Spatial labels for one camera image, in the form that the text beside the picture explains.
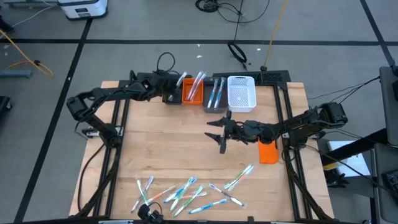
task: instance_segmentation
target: wooden board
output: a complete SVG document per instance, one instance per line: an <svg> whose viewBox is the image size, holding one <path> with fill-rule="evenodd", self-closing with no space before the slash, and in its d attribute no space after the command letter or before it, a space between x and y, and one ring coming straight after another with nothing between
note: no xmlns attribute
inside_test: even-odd
<svg viewBox="0 0 398 224"><path fill-rule="evenodd" d="M118 82L103 82L103 88L117 85ZM288 87L293 114L303 113L308 109L303 83L288 83ZM233 119L278 122L272 87L257 86L256 93L256 108L251 113L233 113ZM280 96L284 109L282 92ZM113 102L106 102L96 114L104 121L110 122L113 107ZM155 177L148 191L148 197L151 197L172 185L182 186L191 176L197 177L197 183L190 187L188 192L193 192L202 184L205 187L204 191L209 195L196 198L188 206L189 210L222 199L222 195L210 189L208 184L212 183L222 188L248 164L253 163L256 165L254 172L231 192L231 195L247 205L246 208L239 208L229 202L194 215L189 215L187 210L184 210L176 219L243 221L247 220L248 216L253 216L255 221L293 221L284 161L279 158L279 162L274 165L259 164L257 144L247 146L236 141L228 141L226 154L220 154L217 143L203 133L222 133L222 128L206 125L206 122L215 121L222 116L224 114L206 114L201 106L165 105L160 98L153 99L150 103L131 101L111 218L138 219L136 211L130 214L134 202L139 197L137 178L146 183L149 176ZM82 167L101 144L100 139L88 141ZM317 146L312 140L309 140L308 144ZM326 214L333 217L319 154L313 149L305 148L301 150L301 155L308 190ZM104 150L91 161L86 170L81 194L82 205L90 199L98 186L103 156ZM103 195L102 212L107 198L106 190ZM77 186L70 209L71 215L77 212L76 202ZM171 219L170 203L161 205L165 219Z"/></svg>

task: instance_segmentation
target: orange block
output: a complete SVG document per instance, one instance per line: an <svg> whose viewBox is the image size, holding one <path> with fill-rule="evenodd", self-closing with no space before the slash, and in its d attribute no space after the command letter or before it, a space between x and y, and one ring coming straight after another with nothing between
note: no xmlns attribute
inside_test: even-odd
<svg viewBox="0 0 398 224"><path fill-rule="evenodd" d="M259 141L259 160L261 164L275 164L279 160L278 149L275 141L271 144L263 144Z"/></svg>

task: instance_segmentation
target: white basket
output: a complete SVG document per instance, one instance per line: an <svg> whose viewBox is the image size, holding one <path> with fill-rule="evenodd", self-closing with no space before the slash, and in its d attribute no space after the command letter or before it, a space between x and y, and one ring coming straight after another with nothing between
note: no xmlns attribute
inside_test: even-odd
<svg viewBox="0 0 398 224"><path fill-rule="evenodd" d="M256 87L253 77L228 77L227 90L230 111L248 113L256 107Z"/></svg>

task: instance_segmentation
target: white device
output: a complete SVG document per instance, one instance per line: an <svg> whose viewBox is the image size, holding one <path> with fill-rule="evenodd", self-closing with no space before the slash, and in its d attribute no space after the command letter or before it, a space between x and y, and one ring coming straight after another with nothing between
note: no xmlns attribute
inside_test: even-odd
<svg viewBox="0 0 398 224"><path fill-rule="evenodd" d="M68 19L103 17L108 12L108 0L58 0Z"/></svg>

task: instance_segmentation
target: black floor line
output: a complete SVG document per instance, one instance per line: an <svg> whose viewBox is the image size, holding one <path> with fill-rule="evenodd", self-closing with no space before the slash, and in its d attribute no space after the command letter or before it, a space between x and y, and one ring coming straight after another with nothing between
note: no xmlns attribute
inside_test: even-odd
<svg viewBox="0 0 398 224"><path fill-rule="evenodd" d="M368 17L368 20L369 20L369 22L370 22L370 24L372 26L373 32L376 35L377 40L380 43L381 49L382 49L382 51L384 53L384 56L387 59L388 64L390 66L391 65L395 65L395 61L392 58L390 51L388 50L387 44L384 41L383 36L381 35L381 32L380 32L379 28L377 27L376 21L373 18L372 12L371 12L368 4L366 3L366 0L360 0L360 1L361 1L363 9L365 11L365 14Z"/></svg>
<svg viewBox="0 0 398 224"><path fill-rule="evenodd" d="M81 51L83 50L83 46L85 44L85 40L87 38L88 31L90 30L92 21L93 21L92 19L88 19L86 22L86 26L83 30L79 44L76 48L75 56L73 57L72 64L70 65L68 75L65 79L65 82L63 83L60 97L58 99L53 116L51 118L49 128L47 130L47 133L45 134L43 145L40 149L39 155L37 156L37 160L36 160L35 166L33 168L32 174L30 175L30 179L29 179L29 182L25 189L24 196L22 197L21 203L19 204L19 208L18 208L17 214L15 216L14 223L20 223L24 220L27 207L29 206L29 202L32 198L32 194L33 194L33 191L34 191L36 183L37 183L37 179L39 178L40 171L42 170L43 163L44 163L45 157L47 155L47 151L49 150L51 139L54 134L55 127L57 126L58 119L61 115L61 111L64 106L70 84L73 80L73 75L74 75L76 67L78 65Z"/></svg>
<svg viewBox="0 0 398 224"><path fill-rule="evenodd" d="M79 44L80 39L13 39L17 44ZM86 44L227 44L232 40L118 40L118 39L87 39ZM237 44L268 45L270 40L236 40ZM1 39L0 44L8 43ZM384 42L386 45L397 46L398 41ZM380 41L334 41L334 40L274 40L273 45L313 45L313 46L377 46Z"/></svg>

